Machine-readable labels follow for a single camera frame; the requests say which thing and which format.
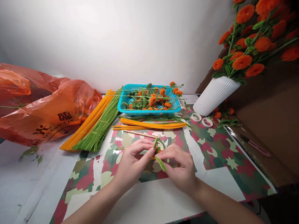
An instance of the ribbed vase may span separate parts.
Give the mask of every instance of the ribbed vase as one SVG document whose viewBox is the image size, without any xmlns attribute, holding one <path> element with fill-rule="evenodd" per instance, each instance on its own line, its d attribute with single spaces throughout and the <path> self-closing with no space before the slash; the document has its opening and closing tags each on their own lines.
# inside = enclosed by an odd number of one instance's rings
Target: ribbed vase
<svg viewBox="0 0 299 224">
<path fill-rule="evenodd" d="M 222 76 L 213 78 L 198 100 L 193 110 L 201 116 L 209 115 L 219 104 L 240 87 L 240 83 Z"/>
</svg>

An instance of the forearm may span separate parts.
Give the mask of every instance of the forearm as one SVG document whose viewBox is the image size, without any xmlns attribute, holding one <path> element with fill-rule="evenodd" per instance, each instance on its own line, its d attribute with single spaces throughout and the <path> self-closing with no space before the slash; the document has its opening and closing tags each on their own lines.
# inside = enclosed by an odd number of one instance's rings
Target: forearm
<svg viewBox="0 0 299 224">
<path fill-rule="evenodd" d="M 63 224 L 102 223 L 123 194 L 124 192 L 120 192 L 117 184 L 112 180 L 68 217 Z"/>
<path fill-rule="evenodd" d="M 264 223 L 240 203 L 199 180 L 199 189 L 191 197 L 219 224 Z"/>
</svg>

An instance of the left hand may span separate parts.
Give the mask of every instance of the left hand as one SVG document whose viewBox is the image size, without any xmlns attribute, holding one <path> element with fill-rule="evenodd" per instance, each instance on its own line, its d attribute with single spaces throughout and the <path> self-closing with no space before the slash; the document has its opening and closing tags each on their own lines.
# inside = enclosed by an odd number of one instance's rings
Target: left hand
<svg viewBox="0 0 299 224">
<path fill-rule="evenodd" d="M 118 189 L 125 193 L 134 186 L 155 153 L 153 146 L 152 141 L 139 139 L 124 150 L 117 172 L 112 179 Z M 147 152 L 139 159 L 140 152 L 143 150 Z"/>
</svg>

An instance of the tape roll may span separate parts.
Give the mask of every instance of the tape roll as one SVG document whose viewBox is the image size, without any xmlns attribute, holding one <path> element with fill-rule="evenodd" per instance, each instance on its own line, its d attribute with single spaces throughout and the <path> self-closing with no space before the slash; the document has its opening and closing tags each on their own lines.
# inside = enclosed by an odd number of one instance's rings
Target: tape roll
<svg viewBox="0 0 299 224">
<path fill-rule="evenodd" d="M 193 114 L 191 115 L 191 119 L 192 119 L 193 121 L 195 121 L 195 122 L 200 122 L 200 121 L 202 120 L 202 117 L 201 117 L 201 115 L 199 115 L 198 113 L 193 113 Z"/>
<path fill-rule="evenodd" d="M 210 119 L 208 119 L 208 118 L 204 118 L 204 119 L 202 120 L 202 124 L 203 124 L 205 127 L 207 127 L 207 128 L 210 128 L 210 127 L 213 126 L 213 122 L 212 122 Z"/>
</svg>

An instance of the pink pen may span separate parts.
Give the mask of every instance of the pink pen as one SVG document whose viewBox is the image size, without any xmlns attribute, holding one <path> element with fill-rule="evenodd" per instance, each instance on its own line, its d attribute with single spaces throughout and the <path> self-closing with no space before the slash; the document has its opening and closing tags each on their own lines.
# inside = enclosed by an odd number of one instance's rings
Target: pink pen
<svg viewBox="0 0 299 224">
<path fill-rule="evenodd" d="M 259 151 L 261 154 L 263 154 L 264 156 L 267 157 L 272 157 L 270 153 L 268 153 L 266 150 L 264 150 L 262 147 L 258 146 L 257 144 L 255 144 L 253 141 L 251 141 L 249 138 L 245 137 L 244 135 L 240 135 L 241 138 L 247 142 L 248 144 L 250 144 L 253 148 L 255 148 L 257 151 Z"/>
</svg>

